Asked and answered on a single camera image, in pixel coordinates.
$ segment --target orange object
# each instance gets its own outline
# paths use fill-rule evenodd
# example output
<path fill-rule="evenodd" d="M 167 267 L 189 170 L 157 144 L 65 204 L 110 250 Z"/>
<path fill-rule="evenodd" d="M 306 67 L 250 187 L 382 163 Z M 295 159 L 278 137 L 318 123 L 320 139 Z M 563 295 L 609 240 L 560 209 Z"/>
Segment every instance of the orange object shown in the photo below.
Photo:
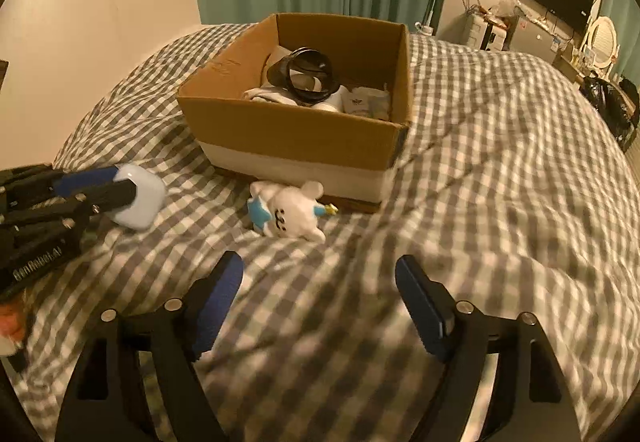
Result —
<path fill-rule="evenodd" d="M 7 303 L 0 304 L 0 336 L 22 342 L 25 335 L 25 312 L 22 293 Z"/>

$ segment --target plush toy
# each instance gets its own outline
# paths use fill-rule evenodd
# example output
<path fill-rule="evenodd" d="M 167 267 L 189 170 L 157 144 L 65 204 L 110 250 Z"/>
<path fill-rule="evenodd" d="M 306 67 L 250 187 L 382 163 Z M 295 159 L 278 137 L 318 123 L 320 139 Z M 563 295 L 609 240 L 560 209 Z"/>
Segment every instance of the plush toy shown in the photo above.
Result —
<path fill-rule="evenodd" d="M 338 209 L 316 201 L 324 191 L 320 182 L 306 182 L 302 187 L 254 182 L 250 190 L 247 207 L 255 232 L 265 236 L 302 236 L 324 243 L 318 216 L 334 215 Z"/>

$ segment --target box flap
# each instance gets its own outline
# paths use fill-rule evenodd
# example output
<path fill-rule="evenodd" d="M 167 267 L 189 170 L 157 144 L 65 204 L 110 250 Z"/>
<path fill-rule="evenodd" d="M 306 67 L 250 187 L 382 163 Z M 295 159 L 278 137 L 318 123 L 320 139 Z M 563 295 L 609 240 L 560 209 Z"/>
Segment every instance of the box flap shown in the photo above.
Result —
<path fill-rule="evenodd" d="M 260 74 L 278 43 L 276 16 L 243 32 L 180 86 L 178 96 L 242 98 L 247 89 L 260 86 Z"/>
<path fill-rule="evenodd" d="M 409 31 L 402 25 L 402 37 L 398 45 L 398 60 L 396 62 L 396 76 L 391 93 L 391 120 L 393 122 L 411 125 L 414 107 L 414 83 L 411 78 L 409 60 Z"/>

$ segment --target gray plaid blanket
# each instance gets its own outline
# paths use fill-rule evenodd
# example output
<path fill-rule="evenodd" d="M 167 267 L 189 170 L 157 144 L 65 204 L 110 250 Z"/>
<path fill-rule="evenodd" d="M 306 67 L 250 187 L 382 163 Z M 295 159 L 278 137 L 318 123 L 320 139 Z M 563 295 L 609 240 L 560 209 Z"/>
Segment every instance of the gray plaid blanket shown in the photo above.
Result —
<path fill-rule="evenodd" d="M 32 289 L 31 365 L 15 387 L 43 437 L 53 438 L 92 314 L 150 311 L 230 249 L 246 262 L 244 282 L 196 370 L 232 440 L 408 440 L 442 367 L 399 299 L 393 271 L 404 253 L 485 313 L 534 312 L 594 440 L 640 378 L 640 198 L 596 112 L 539 59 L 414 36 L 414 124 L 389 201 L 375 215 L 323 218 L 324 245 L 261 237 L 248 186 L 216 174 L 175 99 L 245 28 L 164 47 L 82 120 L 56 160 L 136 163 L 169 194 L 149 231 L 92 223 L 84 254 Z M 143 369 L 170 440 L 148 358 Z"/>

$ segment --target open cardboard box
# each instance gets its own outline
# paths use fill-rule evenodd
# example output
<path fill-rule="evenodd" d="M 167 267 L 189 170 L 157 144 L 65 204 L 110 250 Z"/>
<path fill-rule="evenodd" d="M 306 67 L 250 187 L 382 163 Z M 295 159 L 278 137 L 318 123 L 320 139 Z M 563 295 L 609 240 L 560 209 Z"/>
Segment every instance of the open cardboard box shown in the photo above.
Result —
<path fill-rule="evenodd" d="M 243 100 L 260 86 L 276 45 L 326 54 L 341 84 L 391 93 L 390 121 Z M 323 202 L 375 212 L 388 197 L 411 118 L 413 89 L 404 25 L 331 14 L 273 14 L 180 86 L 178 103 L 212 164 L 301 186 L 316 180 Z"/>

